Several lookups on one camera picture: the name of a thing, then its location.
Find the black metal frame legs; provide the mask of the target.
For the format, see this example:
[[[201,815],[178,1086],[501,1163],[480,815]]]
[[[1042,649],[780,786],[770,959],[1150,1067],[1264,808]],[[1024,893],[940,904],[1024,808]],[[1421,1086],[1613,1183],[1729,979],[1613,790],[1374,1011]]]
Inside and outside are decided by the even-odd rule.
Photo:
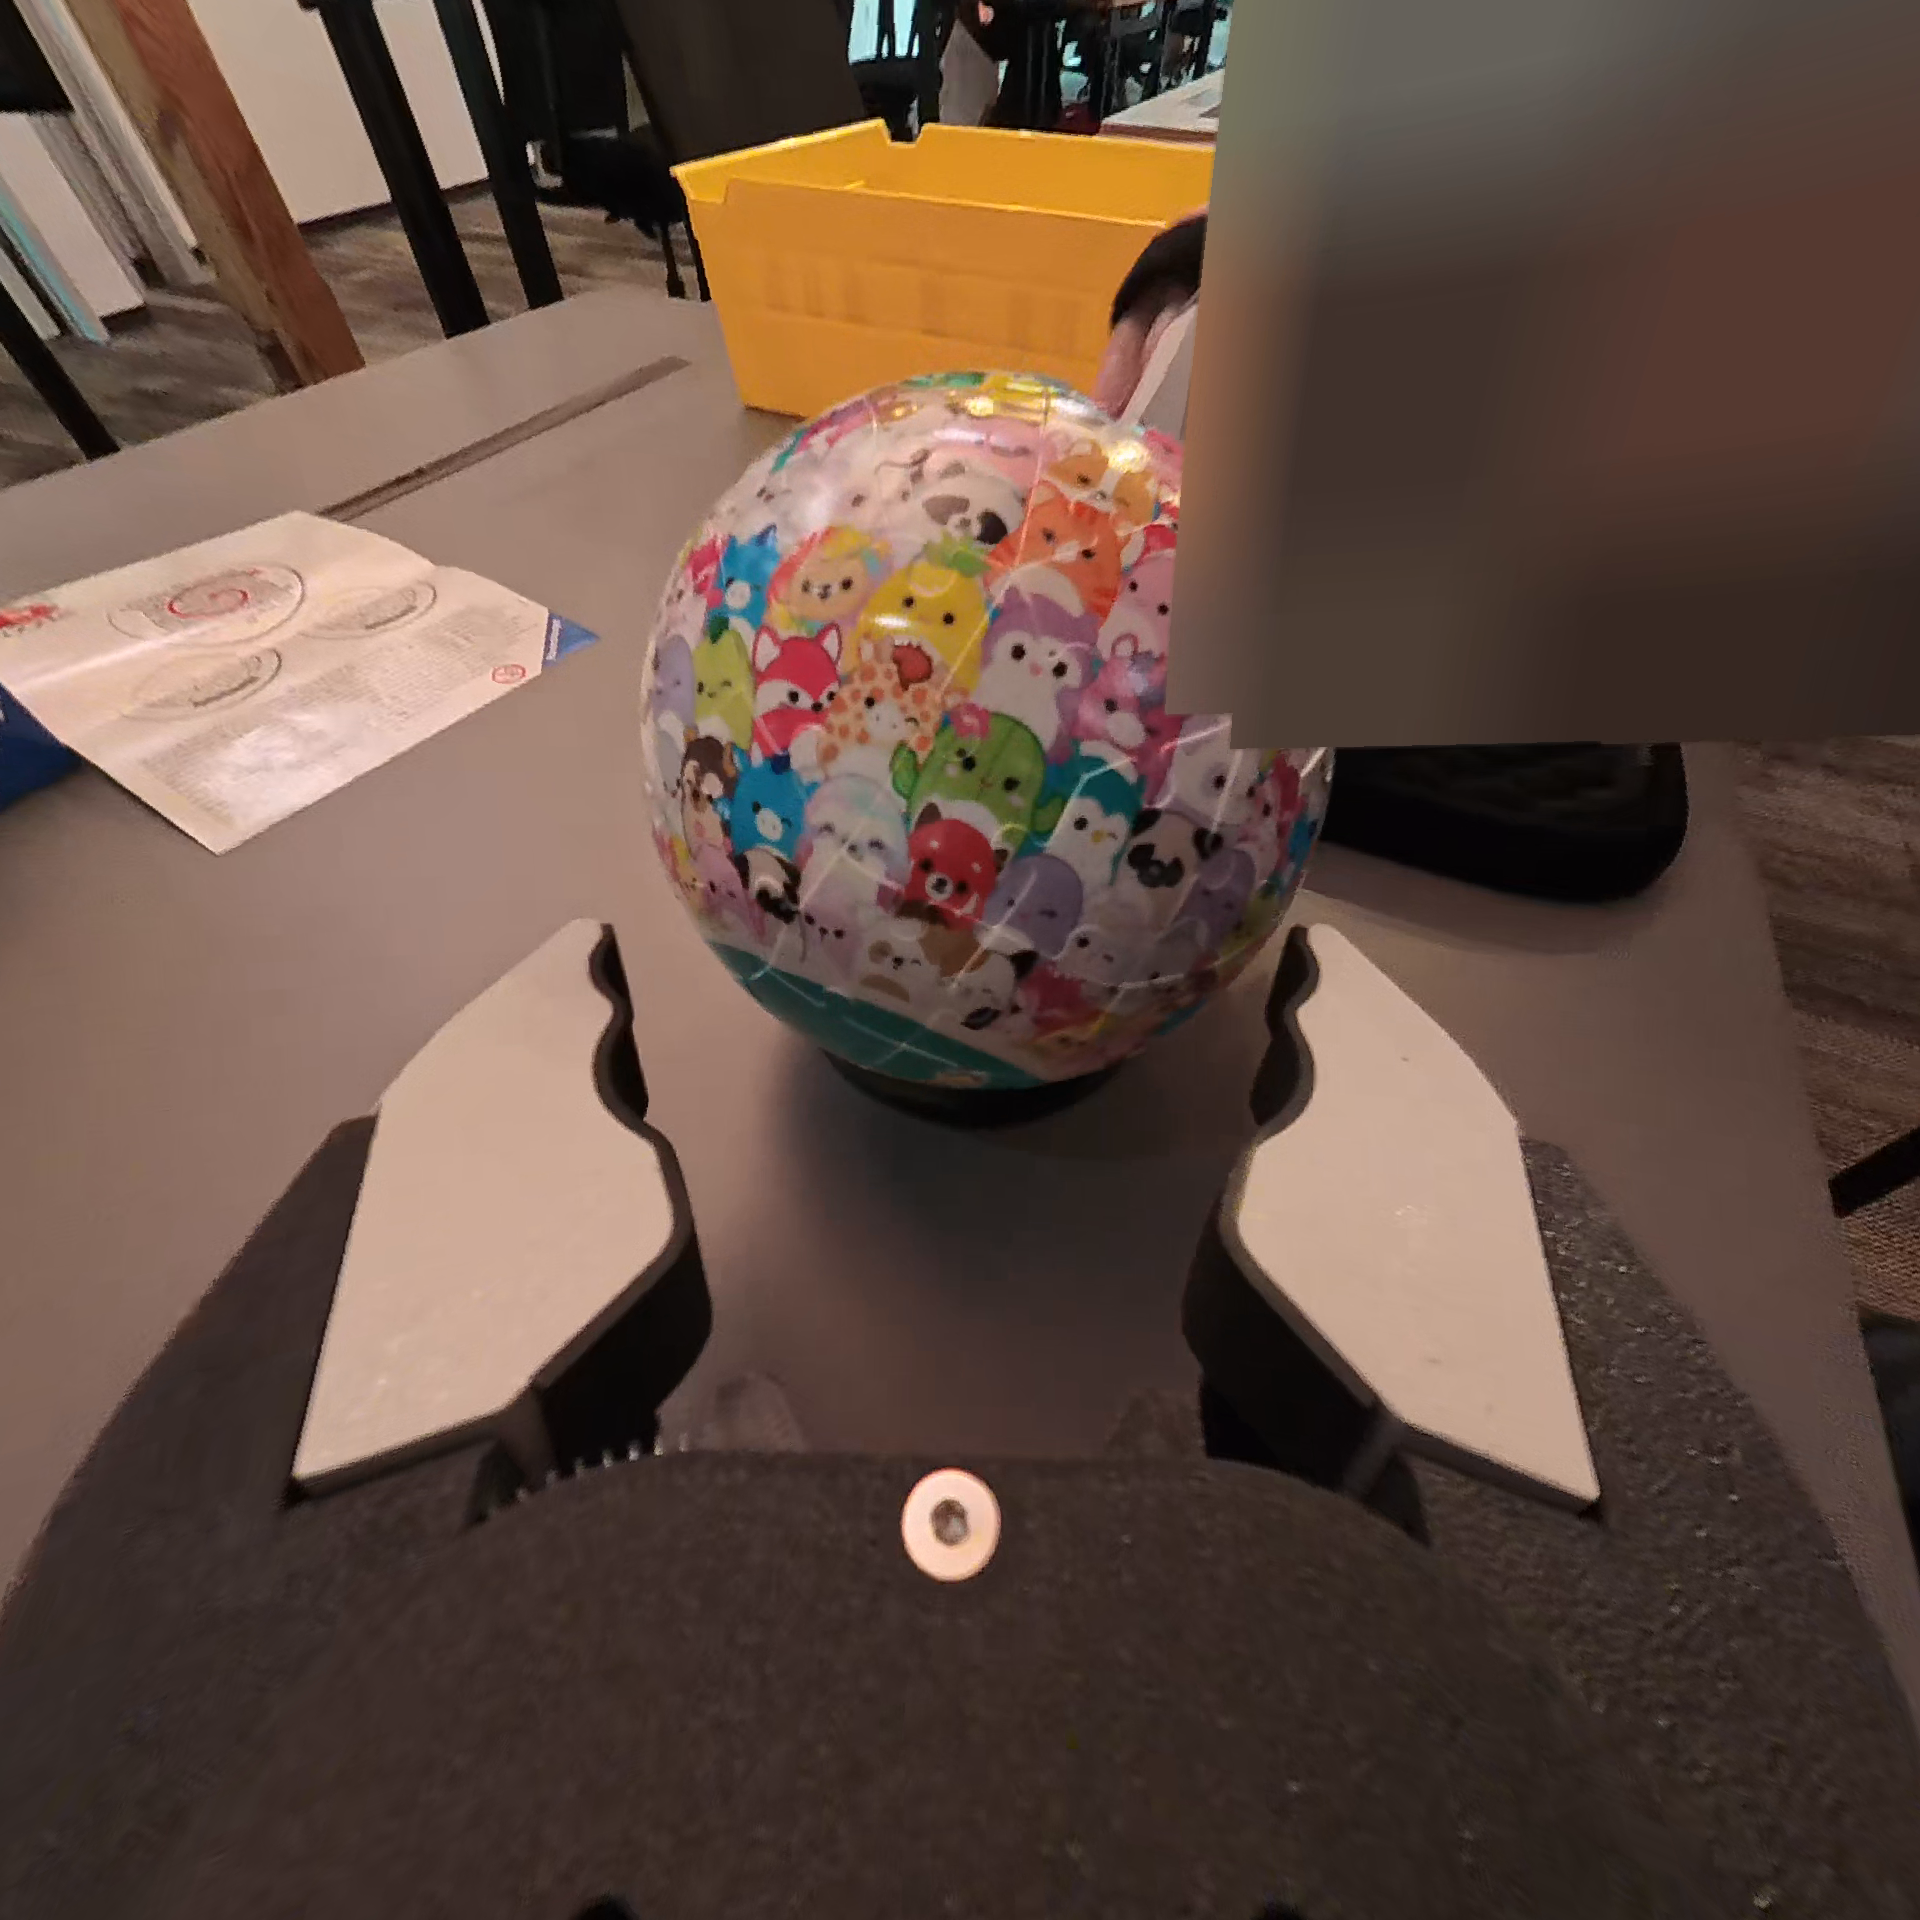
[[[361,102],[361,127],[371,145],[371,167],[391,183],[391,208],[394,208],[394,233],[414,247],[414,272],[417,272],[434,322],[451,344],[491,322],[371,0],[302,0],[302,16],[323,22],[323,46],[335,46],[344,87]],[[557,272],[557,247],[544,247],[544,220],[543,220],[524,121],[508,110],[508,87],[501,87],[501,66],[491,66],[491,9],[434,0],[434,29],[445,29],[451,87],[462,87],[480,153],[488,153],[488,191],[491,191],[508,260],[513,260],[513,287],[524,287],[534,308],[557,308],[563,272]]]

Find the black chair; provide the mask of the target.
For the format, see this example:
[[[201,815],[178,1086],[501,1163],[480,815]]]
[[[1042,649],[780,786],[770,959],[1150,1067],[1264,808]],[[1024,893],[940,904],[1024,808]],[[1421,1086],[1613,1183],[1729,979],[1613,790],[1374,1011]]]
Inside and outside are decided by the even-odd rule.
[[[842,0],[619,0],[608,16],[667,167],[871,121]]]

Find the colourful cartoon puzzle ball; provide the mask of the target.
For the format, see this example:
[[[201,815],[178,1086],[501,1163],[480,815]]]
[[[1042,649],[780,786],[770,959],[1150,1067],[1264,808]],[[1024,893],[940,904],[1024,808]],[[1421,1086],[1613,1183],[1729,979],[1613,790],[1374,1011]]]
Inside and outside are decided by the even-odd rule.
[[[1180,448],[917,375],[770,448],[642,660],[651,841],[807,1047],[917,1086],[1141,1052],[1305,893],[1324,747],[1172,717]]]

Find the yellow plastic bin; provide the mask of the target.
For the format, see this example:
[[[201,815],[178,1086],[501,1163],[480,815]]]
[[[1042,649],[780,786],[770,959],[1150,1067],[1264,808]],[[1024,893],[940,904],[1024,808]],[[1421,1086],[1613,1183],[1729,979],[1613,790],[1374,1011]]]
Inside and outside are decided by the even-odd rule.
[[[739,404],[814,417],[914,375],[1096,392],[1132,252],[1217,145],[882,121],[678,167]]]

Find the black mesh chair seat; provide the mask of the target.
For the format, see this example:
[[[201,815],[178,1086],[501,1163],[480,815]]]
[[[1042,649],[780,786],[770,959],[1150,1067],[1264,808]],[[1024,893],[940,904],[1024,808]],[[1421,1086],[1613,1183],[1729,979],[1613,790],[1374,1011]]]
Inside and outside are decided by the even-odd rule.
[[[1348,747],[1324,841],[1546,904],[1656,891],[1687,841],[1683,747]]]

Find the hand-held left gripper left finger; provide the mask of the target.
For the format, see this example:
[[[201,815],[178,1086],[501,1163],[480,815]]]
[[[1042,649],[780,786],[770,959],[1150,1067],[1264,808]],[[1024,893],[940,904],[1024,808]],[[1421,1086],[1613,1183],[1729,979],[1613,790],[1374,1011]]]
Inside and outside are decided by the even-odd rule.
[[[706,1352],[608,921],[563,921],[391,1076],[294,1438],[323,1497],[462,1442],[544,1487],[642,1449]]]

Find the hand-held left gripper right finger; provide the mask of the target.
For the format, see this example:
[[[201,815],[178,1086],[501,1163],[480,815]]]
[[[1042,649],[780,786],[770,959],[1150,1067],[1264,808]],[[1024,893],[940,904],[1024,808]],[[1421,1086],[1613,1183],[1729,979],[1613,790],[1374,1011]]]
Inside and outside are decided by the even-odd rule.
[[[1601,1479],[1518,1109],[1324,921],[1286,939],[1264,1023],[1253,1143],[1180,1287],[1205,1399],[1348,1497],[1440,1458],[1586,1517]]]

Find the white instruction leaflet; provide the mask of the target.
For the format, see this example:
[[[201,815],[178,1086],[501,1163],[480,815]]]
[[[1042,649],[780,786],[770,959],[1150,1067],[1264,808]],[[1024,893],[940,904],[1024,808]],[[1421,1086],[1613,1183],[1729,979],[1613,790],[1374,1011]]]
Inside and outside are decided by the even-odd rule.
[[[236,851],[598,633],[335,513],[270,513],[0,625],[11,702],[201,851]]]

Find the black ball stand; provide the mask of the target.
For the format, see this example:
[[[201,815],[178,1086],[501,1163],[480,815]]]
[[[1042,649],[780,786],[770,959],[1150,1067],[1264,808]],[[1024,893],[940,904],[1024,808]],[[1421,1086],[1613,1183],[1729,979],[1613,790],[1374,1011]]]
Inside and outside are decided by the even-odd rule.
[[[1083,1076],[1042,1076],[1042,1086],[917,1086],[917,1076],[900,1076],[900,1068],[863,1068],[830,1047],[814,1047],[859,1095],[871,1095],[882,1109],[907,1109],[907,1117],[940,1117],[940,1129],[967,1129],[967,1135],[990,1135],[990,1129],[1032,1129],[1032,1117],[1054,1117],[1054,1109],[1083,1109],[1090,1095],[1100,1095],[1124,1067],[1100,1067],[1100,1068],[1083,1068]]]

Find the wooden post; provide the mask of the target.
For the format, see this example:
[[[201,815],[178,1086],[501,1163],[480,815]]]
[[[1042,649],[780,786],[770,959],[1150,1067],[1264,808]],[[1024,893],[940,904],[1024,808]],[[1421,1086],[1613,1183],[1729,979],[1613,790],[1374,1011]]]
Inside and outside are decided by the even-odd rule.
[[[72,0],[91,52],[162,161],[221,301],[281,392],[366,375],[366,346],[310,260],[294,208],[189,16],[189,0]]]

